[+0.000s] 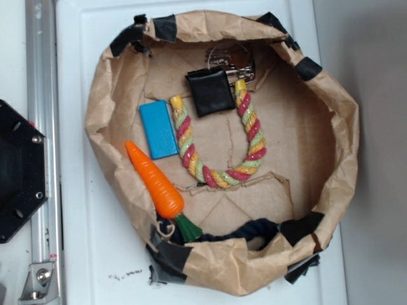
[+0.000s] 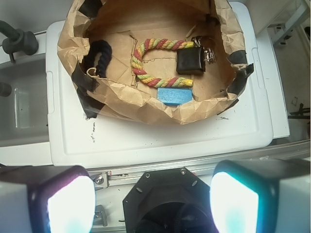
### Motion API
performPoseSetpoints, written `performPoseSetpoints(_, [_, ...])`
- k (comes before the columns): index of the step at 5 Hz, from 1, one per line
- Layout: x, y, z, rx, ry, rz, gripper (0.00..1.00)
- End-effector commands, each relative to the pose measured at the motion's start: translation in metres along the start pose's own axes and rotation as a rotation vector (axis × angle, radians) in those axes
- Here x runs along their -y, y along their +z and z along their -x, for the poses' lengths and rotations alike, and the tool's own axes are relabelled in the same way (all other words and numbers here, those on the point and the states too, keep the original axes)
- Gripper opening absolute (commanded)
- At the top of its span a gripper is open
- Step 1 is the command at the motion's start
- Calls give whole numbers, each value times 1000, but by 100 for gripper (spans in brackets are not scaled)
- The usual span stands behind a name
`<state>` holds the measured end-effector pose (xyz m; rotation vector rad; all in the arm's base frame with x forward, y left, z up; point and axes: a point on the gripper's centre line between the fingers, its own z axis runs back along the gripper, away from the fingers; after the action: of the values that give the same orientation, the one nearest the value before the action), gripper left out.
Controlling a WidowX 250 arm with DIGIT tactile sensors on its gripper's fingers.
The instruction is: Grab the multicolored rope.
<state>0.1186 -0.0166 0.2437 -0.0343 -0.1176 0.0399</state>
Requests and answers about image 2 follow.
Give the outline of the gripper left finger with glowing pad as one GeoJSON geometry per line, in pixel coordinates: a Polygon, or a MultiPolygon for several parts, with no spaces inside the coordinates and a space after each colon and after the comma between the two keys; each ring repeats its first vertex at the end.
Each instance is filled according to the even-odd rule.
{"type": "Polygon", "coordinates": [[[82,166],[2,166],[2,233],[88,233],[95,188],[82,166]]]}

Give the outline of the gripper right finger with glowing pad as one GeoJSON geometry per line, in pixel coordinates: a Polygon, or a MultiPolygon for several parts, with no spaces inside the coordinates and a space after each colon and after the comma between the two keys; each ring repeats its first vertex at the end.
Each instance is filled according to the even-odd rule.
{"type": "Polygon", "coordinates": [[[223,160],[214,169],[209,197],[221,233],[311,231],[308,160],[223,160]]]}

